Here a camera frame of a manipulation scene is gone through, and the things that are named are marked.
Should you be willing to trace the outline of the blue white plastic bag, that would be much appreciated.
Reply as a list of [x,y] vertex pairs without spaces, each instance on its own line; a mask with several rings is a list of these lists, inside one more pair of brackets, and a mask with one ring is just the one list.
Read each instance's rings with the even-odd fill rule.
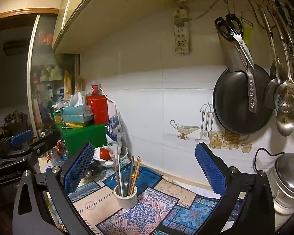
[[117,157],[122,151],[122,138],[124,135],[123,119],[119,112],[108,120],[105,135],[108,151]]

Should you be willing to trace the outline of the green box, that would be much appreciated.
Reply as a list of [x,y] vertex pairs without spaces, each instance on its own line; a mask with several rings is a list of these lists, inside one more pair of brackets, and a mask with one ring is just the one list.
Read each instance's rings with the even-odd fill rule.
[[64,125],[57,124],[56,129],[66,146],[68,155],[74,155],[87,142],[91,143],[94,148],[107,145],[104,124],[92,124],[71,129],[66,129]]

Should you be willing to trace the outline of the metal slotted spoon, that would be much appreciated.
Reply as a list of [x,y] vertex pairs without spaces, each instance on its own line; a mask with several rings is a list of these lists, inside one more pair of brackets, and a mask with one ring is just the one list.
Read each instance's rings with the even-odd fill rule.
[[288,114],[294,111],[294,81],[292,79],[290,71],[289,52],[286,42],[286,36],[283,32],[283,22],[280,19],[278,11],[276,9],[272,8],[271,14],[283,45],[287,71],[287,79],[277,88],[274,96],[274,101],[277,112]]

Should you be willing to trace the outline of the metal chopstick in cup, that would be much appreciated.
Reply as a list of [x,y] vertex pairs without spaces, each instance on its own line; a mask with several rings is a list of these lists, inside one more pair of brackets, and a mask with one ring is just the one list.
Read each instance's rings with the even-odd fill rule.
[[118,175],[116,175],[116,178],[118,178],[118,187],[119,187],[119,192],[120,192],[120,196],[124,197],[125,193],[124,193],[124,185],[123,185],[123,180],[122,180],[122,168],[120,165],[120,156],[119,155],[113,155],[114,161],[115,161],[115,166],[118,169],[117,173]]

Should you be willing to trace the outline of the teal tissue box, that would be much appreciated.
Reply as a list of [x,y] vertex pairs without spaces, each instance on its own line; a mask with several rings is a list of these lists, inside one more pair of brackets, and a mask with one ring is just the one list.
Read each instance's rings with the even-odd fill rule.
[[83,124],[94,118],[92,109],[89,105],[78,107],[66,107],[63,109],[63,121],[66,123]]

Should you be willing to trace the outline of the yellow wooden chopstick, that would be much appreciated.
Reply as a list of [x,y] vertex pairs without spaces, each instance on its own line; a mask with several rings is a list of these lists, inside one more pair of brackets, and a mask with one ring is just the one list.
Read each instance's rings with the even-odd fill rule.
[[130,183],[129,196],[131,196],[131,194],[133,194],[133,192],[134,192],[135,183],[136,183],[137,176],[138,176],[138,173],[139,173],[140,163],[141,163],[141,157],[138,156],[137,160],[136,160],[136,166],[135,166],[134,174],[132,176],[132,181]]

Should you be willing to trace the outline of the white ceramic utensil cup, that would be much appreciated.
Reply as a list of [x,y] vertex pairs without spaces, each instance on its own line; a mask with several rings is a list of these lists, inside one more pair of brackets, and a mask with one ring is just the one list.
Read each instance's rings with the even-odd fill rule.
[[130,196],[120,196],[118,194],[118,186],[113,189],[113,194],[119,203],[119,206],[123,209],[132,209],[137,205],[137,187],[134,187],[133,194]]

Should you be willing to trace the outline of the black frying pan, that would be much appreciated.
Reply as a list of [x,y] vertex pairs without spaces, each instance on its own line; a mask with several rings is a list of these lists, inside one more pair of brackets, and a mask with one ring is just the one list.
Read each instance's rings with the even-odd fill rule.
[[218,38],[227,69],[220,75],[213,90],[213,108],[216,119],[226,130],[238,134],[253,134],[270,120],[272,109],[263,103],[264,91],[270,81],[269,74],[255,64],[253,77],[257,94],[257,110],[249,110],[248,77],[246,67],[234,43],[220,33]]

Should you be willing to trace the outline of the black handled kitchen scissors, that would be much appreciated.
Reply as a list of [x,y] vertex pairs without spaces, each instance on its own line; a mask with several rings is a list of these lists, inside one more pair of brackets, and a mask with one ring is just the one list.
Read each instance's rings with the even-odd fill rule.
[[253,58],[243,40],[243,27],[238,17],[235,14],[226,14],[226,19],[218,17],[217,19],[215,19],[214,24],[217,27],[218,32],[226,40],[234,42],[234,44],[242,50],[245,59],[254,69]]

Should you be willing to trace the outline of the red tomato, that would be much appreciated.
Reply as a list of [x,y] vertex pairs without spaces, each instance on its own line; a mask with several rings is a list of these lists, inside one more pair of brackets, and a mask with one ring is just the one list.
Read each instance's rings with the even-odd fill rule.
[[105,148],[100,149],[99,157],[100,157],[100,159],[105,160],[105,161],[108,161],[111,159],[109,151]]

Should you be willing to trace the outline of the green peeler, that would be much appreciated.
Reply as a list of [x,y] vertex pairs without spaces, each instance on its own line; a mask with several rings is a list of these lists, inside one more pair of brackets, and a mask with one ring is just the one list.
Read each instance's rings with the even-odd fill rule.
[[249,21],[248,19],[244,18],[243,16],[243,12],[241,12],[241,16],[239,17],[239,20],[242,23],[242,29],[243,29],[243,40],[245,42],[245,44],[247,45],[247,47],[250,47],[251,44],[251,34],[254,30],[254,24]]

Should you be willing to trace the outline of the white bowl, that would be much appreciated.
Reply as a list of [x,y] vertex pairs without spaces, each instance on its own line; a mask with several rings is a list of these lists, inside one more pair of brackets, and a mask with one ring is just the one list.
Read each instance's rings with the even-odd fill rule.
[[[113,163],[114,163],[113,154],[111,152],[109,152],[110,153],[110,156],[111,156],[111,159],[110,160],[108,160],[108,161],[102,160],[99,157],[99,152],[100,152],[100,149],[101,148],[108,149],[107,146],[102,146],[102,147],[95,148],[93,159],[95,161],[98,161],[99,164],[102,165],[105,168],[111,168],[111,167],[113,167]],[[128,159],[128,148],[127,147],[122,147],[121,154],[120,154],[120,162],[122,162],[122,161],[124,161],[126,159]]]

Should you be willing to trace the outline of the white power strip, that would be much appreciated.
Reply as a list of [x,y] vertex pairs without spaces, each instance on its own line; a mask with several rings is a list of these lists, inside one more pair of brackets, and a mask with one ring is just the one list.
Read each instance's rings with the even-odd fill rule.
[[185,9],[177,9],[173,16],[175,53],[187,55],[190,53],[189,19]]

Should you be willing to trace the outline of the patterned blue patchwork mat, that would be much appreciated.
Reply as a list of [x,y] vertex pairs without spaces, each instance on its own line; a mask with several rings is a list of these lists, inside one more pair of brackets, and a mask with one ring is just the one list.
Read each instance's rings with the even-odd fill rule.
[[69,195],[94,234],[196,234],[219,200],[171,183],[147,167],[140,167],[134,207],[124,209],[115,188],[115,169],[100,165],[89,182]]

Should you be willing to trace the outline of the metal ladle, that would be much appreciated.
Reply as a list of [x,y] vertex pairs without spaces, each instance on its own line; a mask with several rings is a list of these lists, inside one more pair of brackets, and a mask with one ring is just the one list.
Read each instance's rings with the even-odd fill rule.
[[276,114],[276,127],[282,136],[290,136],[294,131],[294,112]]

